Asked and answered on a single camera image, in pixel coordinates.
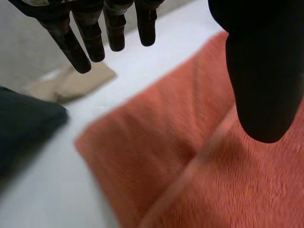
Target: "fabric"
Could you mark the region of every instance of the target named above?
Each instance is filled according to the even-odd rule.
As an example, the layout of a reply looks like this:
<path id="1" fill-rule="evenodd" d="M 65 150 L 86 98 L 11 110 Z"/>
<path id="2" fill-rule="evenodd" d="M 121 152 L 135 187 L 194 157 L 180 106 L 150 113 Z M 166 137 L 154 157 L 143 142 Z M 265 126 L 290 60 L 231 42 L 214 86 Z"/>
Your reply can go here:
<path id="1" fill-rule="evenodd" d="M 44 142 L 66 122 L 67 111 L 60 105 L 0 87 L 0 179 L 23 152 Z"/>
<path id="2" fill-rule="evenodd" d="M 280 141 L 250 138 L 227 72 L 227 36 L 76 139 L 123 228 L 304 226 L 304 104 Z"/>
<path id="3" fill-rule="evenodd" d="M 63 104 L 85 96 L 115 76 L 116 73 L 104 63 L 94 64 L 91 71 L 85 74 L 72 67 L 63 67 L 56 78 L 33 83 L 26 94 Z"/>

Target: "black fabric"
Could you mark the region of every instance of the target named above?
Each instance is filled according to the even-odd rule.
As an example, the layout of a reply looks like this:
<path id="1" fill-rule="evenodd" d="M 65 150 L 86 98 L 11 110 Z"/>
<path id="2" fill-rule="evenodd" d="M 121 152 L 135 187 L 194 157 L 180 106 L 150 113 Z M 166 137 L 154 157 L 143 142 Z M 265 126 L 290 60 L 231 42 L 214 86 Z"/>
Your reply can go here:
<path id="1" fill-rule="evenodd" d="M 289 129 L 304 91 L 304 1 L 209 0 L 229 32 L 226 58 L 244 130 L 265 143 Z"/>
<path id="2" fill-rule="evenodd" d="M 67 122 L 67 111 L 0 87 L 0 177 L 6 176 L 25 149 L 46 140 Z"/>

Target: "black glove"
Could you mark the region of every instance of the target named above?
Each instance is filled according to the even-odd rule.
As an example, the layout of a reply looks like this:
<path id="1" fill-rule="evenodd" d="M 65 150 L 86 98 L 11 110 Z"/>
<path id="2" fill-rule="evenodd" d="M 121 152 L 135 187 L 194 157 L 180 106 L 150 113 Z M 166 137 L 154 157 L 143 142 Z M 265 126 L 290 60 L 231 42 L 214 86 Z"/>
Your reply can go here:
<path id="1" fill-rule="evenodd" d="M 91 63 L 79 45 L 71 27 L 69 13 L 75 22 L 93 62 L 105 58 L 98 19 L 102 10 L 110 47 L 113 51 L 124 48 L 124 13 L 134 0 L 9 0 L 29 17 L 36 18 L 49 31 L 63 53 L 80 73 L 91 70 Z M 144 46 L 155 42 L 156 9 L 163 0 L 136 0 L 139 34 Z"/>
<path id="2" fill-rule="evenodd" d="M 229 32 L 227 67 L 244 130 L 265 143 L 289 129 L 304 91 L 303 0 L 209 0 Z"/>

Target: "black pillow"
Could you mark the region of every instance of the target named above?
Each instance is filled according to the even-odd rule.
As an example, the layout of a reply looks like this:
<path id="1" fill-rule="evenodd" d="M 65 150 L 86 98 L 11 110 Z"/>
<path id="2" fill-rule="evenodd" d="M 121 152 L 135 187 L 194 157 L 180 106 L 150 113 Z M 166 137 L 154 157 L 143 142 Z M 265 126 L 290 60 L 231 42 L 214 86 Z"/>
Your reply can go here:
<path id="1" fill-rule="evenodd" d="M 0 86 L 0 177 L 10 172 L 19 155 L 66 122 L 64 107 Z"/>

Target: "orange carpet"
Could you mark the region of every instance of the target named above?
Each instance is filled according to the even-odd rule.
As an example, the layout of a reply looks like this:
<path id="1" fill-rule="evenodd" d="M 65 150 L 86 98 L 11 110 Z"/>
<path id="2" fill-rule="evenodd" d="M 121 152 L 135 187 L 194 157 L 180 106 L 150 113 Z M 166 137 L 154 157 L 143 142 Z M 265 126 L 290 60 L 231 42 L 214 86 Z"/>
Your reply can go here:
<path id="1" fill-rule="evenodd" d="M 247 136 L 226 38 L 76 140 L 123 228 L 304 227 L 304 104 L 279 142 Z"/>

